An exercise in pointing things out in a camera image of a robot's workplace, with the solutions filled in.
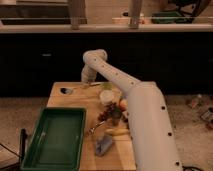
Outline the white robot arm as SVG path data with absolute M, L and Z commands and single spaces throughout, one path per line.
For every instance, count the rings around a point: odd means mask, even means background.
M 141 81 L 106 60 L 105 50 L 86 51 L 82 81 L 87 82 L 93 73 L 100 73 L 126 96 L 136 171 L 182 171 L 161 90 L 155 82 Z

